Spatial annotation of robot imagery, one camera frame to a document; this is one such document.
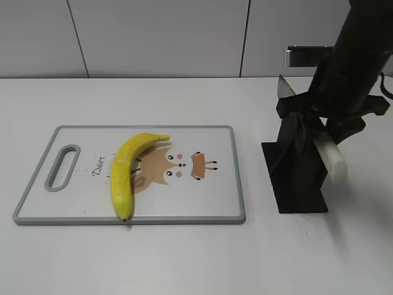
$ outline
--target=banana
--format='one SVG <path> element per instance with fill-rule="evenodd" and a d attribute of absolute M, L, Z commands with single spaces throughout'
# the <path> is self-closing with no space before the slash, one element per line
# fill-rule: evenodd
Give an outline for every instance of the banana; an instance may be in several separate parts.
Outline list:
<path fill-rule="evenodd" d="M 169 135 L 141 133 L 126 141 L 117 152 L 111 169 L 111 196 L 116 214 L 122 221 L 127 221 L 131 214 L 130 170 L 135 159 L 155 143 L 170 139 Z"/>

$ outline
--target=cutting board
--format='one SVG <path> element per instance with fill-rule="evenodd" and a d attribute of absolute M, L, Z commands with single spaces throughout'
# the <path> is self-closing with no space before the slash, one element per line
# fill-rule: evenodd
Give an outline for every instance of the cutting board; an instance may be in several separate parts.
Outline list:
<path fill-rule="evenodd" d="M 111 203 L 111 165 L 142 132 L 168 134 L 131 169 L 132 217 Z M 17 205 L 19 225 L 238 224 L 244 222 L 230 126 L 60 126 Z"/>

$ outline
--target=cutting board handle hole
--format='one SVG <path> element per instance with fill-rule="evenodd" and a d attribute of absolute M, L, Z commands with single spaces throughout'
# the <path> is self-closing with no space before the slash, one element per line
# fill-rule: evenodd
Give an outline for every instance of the cutting board handle hole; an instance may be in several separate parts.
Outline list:
<path fill-rule="evenodd" d="M 63 146 L 60 149 L 45 181 L 47 191 L 57 192 L 67 186 L 79 154 L 80 147 L 75 144 Z"/>

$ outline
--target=white knife handle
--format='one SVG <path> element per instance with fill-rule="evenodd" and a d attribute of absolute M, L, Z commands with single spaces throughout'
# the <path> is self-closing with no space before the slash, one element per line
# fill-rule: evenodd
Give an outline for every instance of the white knife handle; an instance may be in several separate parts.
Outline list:
<path fill-rule="evenodd" d="M 334 140 L 327 132 L 323 132 L 314 140 L 314 144 L 332 182 L 343 182 L 348 175 L 348 166 Z"/>

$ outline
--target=white table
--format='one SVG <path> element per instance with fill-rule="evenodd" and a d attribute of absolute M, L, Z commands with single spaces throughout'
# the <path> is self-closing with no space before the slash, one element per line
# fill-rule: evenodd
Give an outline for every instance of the white table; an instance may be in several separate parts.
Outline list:
<path fill-rule="evenodd" d="M 288 79 L 296 92 L 310 80 Z M 392 294 L 393 108 L 340 145 L 349 180 L 325 181 L 328 214 L 278 214 L 260 147 L 276 139 L 276 93 L 277 78 L 1 80 L 0 294 Z M 231 125 L 247 221 L 17 226 L 11 214 L 67 124 Z"/>

